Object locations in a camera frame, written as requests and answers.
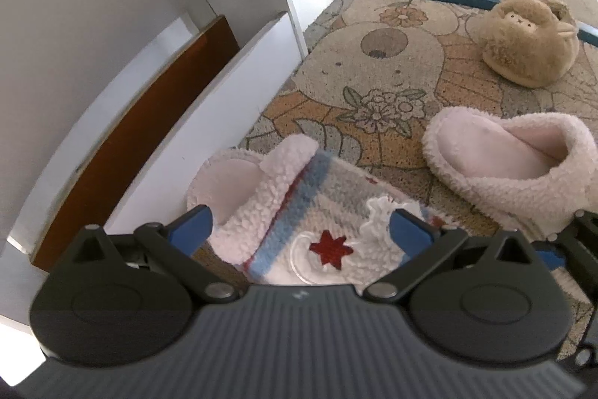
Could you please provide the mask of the striped knit slipper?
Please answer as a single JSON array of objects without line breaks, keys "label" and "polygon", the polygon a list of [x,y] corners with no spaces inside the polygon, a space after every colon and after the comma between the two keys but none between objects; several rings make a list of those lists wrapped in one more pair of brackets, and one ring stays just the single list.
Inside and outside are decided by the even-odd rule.
[{"label": "striped knit slipper", "polygon": [[357,291],[433,242],[423,231],[392,234],[394,211],[434,228],[451,221],[305,135],[266,155],[234,148],[212,156],[188,188],[188,208],[199,205],[213,214],[212,252],[250,282]]},{"label": "striped knit slipper", "polygon": [[588,126],[565,113],[501,119],[445,107],[422,137],[431,172],[480,213],[529,241],[543,241],[597,210],[597,146]]}]

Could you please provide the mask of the brown fluffy animal slipper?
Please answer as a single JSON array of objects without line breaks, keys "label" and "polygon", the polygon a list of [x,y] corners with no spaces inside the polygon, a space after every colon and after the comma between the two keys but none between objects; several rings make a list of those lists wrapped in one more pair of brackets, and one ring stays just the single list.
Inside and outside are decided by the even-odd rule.
[{"label": "brown fluffy animal slipper", "polygon": [[561,0],[500,0],[480,27],[481,57],[497,74],[527,88],[561,79],[580,50],[579,28]]}]

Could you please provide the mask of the cartoon patterned door mat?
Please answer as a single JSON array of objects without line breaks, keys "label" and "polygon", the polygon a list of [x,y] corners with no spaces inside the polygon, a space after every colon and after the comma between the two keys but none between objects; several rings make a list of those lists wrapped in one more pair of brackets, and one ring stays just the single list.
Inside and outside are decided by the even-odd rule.
[{"label": "cartoon patterned door mat", "polygon": [[[305,135],[346,161],[473,233],[501,227],[430,170],[422,137],[445,107],[501,119],[565,113],[597,135],[597,52],[580,46],[557,83],[523,88],[481,57],[484,12],[426,0],[345,0],[315,46],[236,148],[266,155]],[[207,242],[199,260],[228,279],[251,283]]]}]

